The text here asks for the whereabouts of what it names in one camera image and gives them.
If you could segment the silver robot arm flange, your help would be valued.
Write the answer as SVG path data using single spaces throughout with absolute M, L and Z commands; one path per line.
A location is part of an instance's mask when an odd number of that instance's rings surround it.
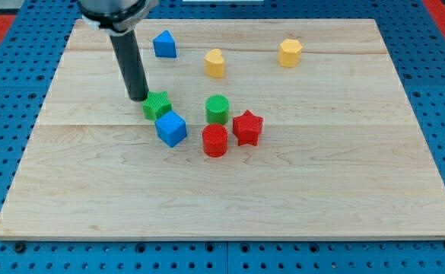
M 77 0 L 83 20 L 95 30 L 122 36 L 133 30 L 158 0 Z

